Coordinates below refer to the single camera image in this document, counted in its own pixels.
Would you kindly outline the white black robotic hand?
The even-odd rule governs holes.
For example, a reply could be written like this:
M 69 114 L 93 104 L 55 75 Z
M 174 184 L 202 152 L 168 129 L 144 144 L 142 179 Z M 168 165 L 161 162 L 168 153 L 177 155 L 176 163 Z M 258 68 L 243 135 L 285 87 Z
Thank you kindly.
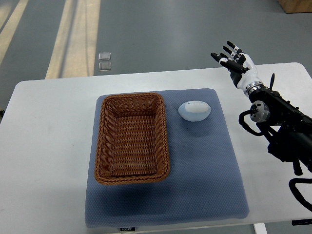
M 234 86 L 243 91 L 245 96 L 250 97 L 251 93 L 264 87 L 258 77 L 258 70 L 250 56 L 230 41 L 223 46 L 224 53 L 211 53 L 211 57 L 221 66 L 228 69 Z

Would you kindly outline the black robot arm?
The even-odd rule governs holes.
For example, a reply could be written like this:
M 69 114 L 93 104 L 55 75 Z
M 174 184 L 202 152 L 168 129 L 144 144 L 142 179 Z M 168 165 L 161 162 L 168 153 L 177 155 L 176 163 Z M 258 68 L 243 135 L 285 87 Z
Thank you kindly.
M 250 82 L 244 93 L 252 103 L 239 115 L 239 124 L 254 136 L 264 136 L 268 152 L 282 162 L 291 162 L 295 175 L 304 164 L 312 169 L 312 119 L 260 81 Z

